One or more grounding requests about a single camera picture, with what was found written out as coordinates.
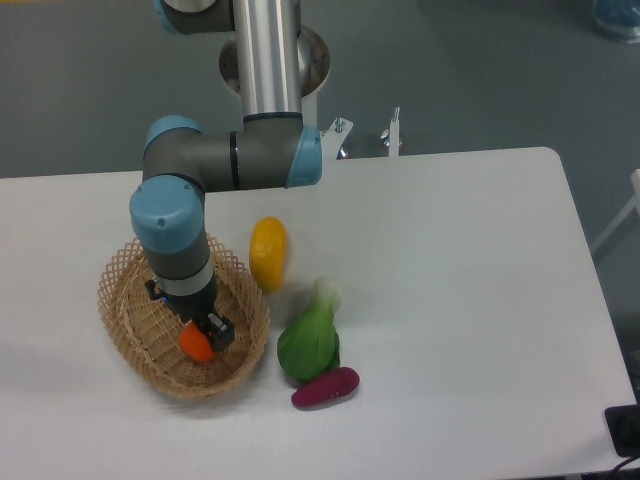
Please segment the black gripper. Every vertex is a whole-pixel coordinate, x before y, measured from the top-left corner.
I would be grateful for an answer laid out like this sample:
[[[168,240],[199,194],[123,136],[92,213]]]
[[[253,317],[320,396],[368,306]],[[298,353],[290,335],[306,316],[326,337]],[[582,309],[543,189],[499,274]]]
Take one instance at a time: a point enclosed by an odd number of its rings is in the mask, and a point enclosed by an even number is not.
[[[197,319],[198,330],[214,352],[223,352],[235,341],[234,324],[228,318],[218,315],[215,308],[218,295],[215,279],[188,295],[174,295],[159,289],[154,279],[147,280],[144,287],[151,301],[162,300],[183,323]]]

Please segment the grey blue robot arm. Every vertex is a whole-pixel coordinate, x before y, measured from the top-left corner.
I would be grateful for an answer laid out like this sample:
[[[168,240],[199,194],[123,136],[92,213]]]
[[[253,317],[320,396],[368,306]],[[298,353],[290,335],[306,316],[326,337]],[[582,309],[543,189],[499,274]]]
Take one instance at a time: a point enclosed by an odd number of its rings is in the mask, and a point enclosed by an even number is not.
[[[235,36],[243,127],[206,134],[182,116],[155,121],[132,194],[133,230],[153,272],[149,296],[196,326],[212,350],[226,349],[234,325],[216,308],[217,283],[205,230],[212,192],[291,188],[322,175],[319,131],[303,120],[295,1],[158,1],[170,31]]]

